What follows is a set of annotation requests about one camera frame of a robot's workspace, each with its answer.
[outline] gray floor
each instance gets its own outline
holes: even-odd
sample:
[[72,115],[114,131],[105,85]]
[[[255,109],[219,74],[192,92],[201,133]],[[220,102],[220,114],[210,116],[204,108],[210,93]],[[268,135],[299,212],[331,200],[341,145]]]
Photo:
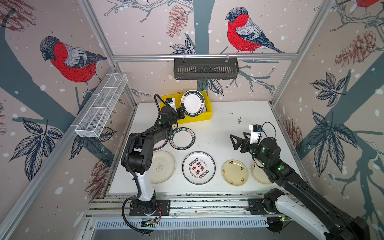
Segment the gray floor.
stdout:
[[190,230],[156,230],[150,236],[133,230],[96,230],[92,240],[316,240],[306,229],[291,222],[280,234],[272,234],[266,228],[219,228]]

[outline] black basket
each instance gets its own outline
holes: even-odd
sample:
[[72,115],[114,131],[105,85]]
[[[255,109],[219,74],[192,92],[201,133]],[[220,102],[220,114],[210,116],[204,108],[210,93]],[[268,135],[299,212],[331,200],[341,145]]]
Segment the black basket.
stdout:
[[235,79],[239,73],[237,58],[175,58],[173,72],[176,80]]

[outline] white mesh basket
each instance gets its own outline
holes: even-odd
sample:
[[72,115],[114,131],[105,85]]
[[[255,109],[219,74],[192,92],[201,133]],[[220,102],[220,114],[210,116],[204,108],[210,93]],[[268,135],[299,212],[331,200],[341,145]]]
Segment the white mesh basket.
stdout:
[[125,74],[113,73],[76,128],[80,137],[99,137],[128,79]]

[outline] bird head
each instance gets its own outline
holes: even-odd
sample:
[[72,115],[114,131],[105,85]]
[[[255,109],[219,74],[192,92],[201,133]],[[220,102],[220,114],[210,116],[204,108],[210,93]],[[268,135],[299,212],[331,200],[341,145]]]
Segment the bird head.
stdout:
[[42,42],[40,43],[40,51],[41,51],[41,55],[44,58],[44,61],[56,60],[54,48],[55,48],[55,45],[58,44],[59,42],[60,41],[53,36],[48,36],[42,40]]
[[233,23],[236,18],[240,15],[248,15],[248,11],[244,7],[235,7],[229,11],[225,20],[228,20],[230,23]]

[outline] yellow plastic container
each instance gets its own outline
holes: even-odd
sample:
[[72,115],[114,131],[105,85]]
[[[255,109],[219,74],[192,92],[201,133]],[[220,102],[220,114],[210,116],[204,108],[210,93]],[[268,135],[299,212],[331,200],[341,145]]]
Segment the yellow plastic container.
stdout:
[[[211,100],[209,99],[206,91],[201,91],[200,93],[204,97],[205,107],[207,108],[207,112],[206,113],[200,113],[200,115],[198,115],[197,117],[190,117],[190,116],[186,115],[184,119],[180,119],[177,121],[179,124],[183,124],[183,123],[187,123],[187,122],[198,122],[198,121],[204,121],[204,120],[211,119],[212,113],[213,113]],[[180,102],[181,102],[182,96],[183,96],[183,93],[174,94],[174,95],[166,95],[166,96],[162,96],[161,99],[163,99],[163,101],[165,102],[167,98],[175,98],[176,108],[179,108],[179,107],[181,107]]]

